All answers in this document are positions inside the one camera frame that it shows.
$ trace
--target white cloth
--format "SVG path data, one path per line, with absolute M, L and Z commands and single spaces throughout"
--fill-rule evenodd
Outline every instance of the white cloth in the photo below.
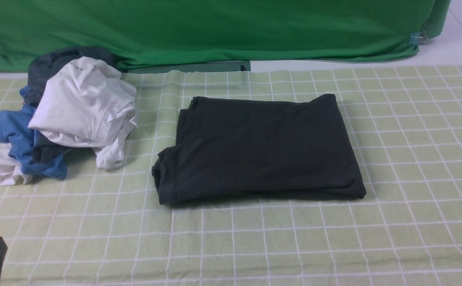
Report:
M 59 145 L 93 148 L 99 169 L 123 166 L 124 141 L 135 127 L 136 88 L 121 76 L 102 60 L 71 61 L 47 81 L 28 127 Z
M 24 184 L 29 183 L 33 176 L 21 172 L 21 164 L 8 155 L 10 148 L 9 143 L 0 145 L 0 186 L 12 186 L 21 179 Z

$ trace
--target folded clothing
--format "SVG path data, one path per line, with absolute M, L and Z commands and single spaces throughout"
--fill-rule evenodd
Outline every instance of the folded clothing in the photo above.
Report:
M 363 185 L 333 94 L 308 103 L 195 97 L 176 145 L 152 168 L 159 203 L 241 192 L 284 199 L 362 199 Z
M 29 128 L 58 145 L 94 148 L 100 169 L 121 167 L 136 115 L 136 88 L 121 76 L 103 60 L 72 60 L 47 81 Z

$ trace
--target pile of clothes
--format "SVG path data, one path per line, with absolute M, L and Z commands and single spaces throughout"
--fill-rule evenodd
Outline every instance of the pile of clothes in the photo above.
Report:
M 0 111 L 0 185 L 33 176 L 63 180 L 64 154 L 92 148 L 97 167 L 124 165 L 124 141 L 137 127 L 136 88 L 121 80 L 101 47 L 69 47 L 36 58 L 20 90 L 21 110 Z

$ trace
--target binder clip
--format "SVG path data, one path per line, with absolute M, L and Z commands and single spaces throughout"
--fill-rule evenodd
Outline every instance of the binder clip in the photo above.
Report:
M 425 34 L 425 31 L 422 31 L 421 33 L 413 33 L 411 34 L 411 38 L 409 40 L 409 46 L 414 47 L 418 46 L 420 44 L 425 44 L 429 41 L 429 38 Z

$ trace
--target green backdrop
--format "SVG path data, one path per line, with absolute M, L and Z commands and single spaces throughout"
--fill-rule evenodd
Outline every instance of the green backdrop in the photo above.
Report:
M 0 71 L 66 46 L 99 45 L 119 68 L 213 60 L 410 56 L 449 0 L 0 0 Z

